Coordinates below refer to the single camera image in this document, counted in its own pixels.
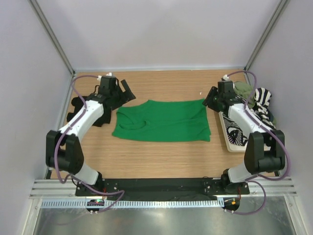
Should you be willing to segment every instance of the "robotic arm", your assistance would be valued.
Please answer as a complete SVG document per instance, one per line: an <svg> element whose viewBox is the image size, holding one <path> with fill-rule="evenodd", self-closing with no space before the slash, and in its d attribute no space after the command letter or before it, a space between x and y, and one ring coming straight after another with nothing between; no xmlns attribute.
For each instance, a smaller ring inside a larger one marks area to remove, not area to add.
<svg viewBox="0 0 313 235"><path fill-rule="evenodd" d="M51 130L48 132L46 136L45 161L48 167L55 167L54 151L57 141L61 135L70 128L61 141L61 145L65 146L65 149L59 147L57 153L59 170L67 171L77 179L102 191L102 175L86 164L80 142L94 122L97 121L101 125L103 123L109 123L112 110L121 107L123 104L136 97L125 80L121 81L125 89L123 92L119 86L118 79L111 73L99 77L98 80L100 80L98 93L91 93L86 98L87 108L82 118L74 125L76 119L84 112L85 107L83 107L67 125L60 128L58 131Z"/></svg>
<svg viewBox="0 0 313 235"><path fill-rule="evenodd" d="M283 149L267 131L260 128L264 125L259 119L256 118L255 122L251 120L245 112L244 104L236 98L232 81L219 81L218 87L211 88L203 105L216 112L223 112L239 125L245 136L249 136L244 161L236 167L226 169L221 176L225 187L244 182L255 174L274 172L285 167ZM270 128L267 130L284 143L285 136L282 131ZM265 151L264 144L269 146L270 150Z"/></svg>

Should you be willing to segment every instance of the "wooden table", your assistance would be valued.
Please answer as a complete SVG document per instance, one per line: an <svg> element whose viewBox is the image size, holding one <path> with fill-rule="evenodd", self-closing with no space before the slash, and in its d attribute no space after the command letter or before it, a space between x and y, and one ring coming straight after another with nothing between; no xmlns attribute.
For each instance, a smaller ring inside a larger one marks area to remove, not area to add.
<svg viewBox="0 0 313 235"><path fill-rule="evenodd" d="M230 72L232 70L134 71L115 72L114 75L128 82L137 99L125 106L134 106L148 99L186 101L205 98L211 87L217 86L220 78ZM242 73L231 79L245 81ZM89 95L97 84L95 78L82 78L76 82L75 88L82 95ZM73 107L70 105L68 110L72 112ZM207 118L211 142L141 142L112 136L116 124L115 110L110 124L93 126L86 133L82 141L85 161L101 172L103 178L220 177L226 168L240 164L244 154L227 151L217 113L207 109Z"/></svg>

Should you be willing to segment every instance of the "gray floor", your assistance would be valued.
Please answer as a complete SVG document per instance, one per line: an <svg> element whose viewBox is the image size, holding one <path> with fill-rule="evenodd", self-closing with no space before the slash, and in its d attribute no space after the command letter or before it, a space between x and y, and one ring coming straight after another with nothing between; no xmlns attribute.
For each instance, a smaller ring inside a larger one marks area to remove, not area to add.
<svg viewBox="0 0 313 235"><path fill-rule="evenodd" d="M242 198L238 211L260 207L262 198ZM283 197L269 197L255 215L221 208L127 209L83 215L85 209L41 209L35 235L295 235ZM67 225L78 216L80 218Z"/></svg>

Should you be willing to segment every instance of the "black and white striped cloth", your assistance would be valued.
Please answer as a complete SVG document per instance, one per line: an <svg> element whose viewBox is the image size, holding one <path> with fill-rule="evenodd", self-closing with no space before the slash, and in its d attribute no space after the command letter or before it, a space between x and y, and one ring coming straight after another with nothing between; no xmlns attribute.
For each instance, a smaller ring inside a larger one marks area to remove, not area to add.
<svg viewBox="0 0 313 235"><path fill-rule="evenodd" d="M236 97L239 98L242 101L242 103L246 101L239 95L236 95ZM270 112L268 110L271 97L272 95L269 92L269 90L265 88L256 89L254 95L255 105L250 110L259 120L262 121L264 125L272 129L276 129L275 125L270 121L271 117ZM248 138L243 134L242 130L237 125L237 123L235 123L232 119L228 118L224 114L223 119L229 142L235 145L245 146L248 141Z"/></svg>

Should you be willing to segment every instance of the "white backdrop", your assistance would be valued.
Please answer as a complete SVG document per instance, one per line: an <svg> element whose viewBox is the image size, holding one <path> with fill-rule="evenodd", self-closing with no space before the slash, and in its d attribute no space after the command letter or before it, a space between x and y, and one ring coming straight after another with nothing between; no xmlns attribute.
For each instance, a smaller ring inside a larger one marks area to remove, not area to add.
<svg viewBox="0 0 313 235"><path fill-rule="evenodd" d="M0 234L20 235L70 74L26 0L0 2Z"/></svg>
<svg viewBox="0 0 313 235"><path fill-rule="evenodd" d="M279 0L38 0L75 70L243 67Z"/></svg>
<svg viewBox="0 0 313 235"><path fill-rule="evenodd" d="M251 71L273 93L271 110L285 133L291 177L313 225L313 1L290 1Z"/></svg>

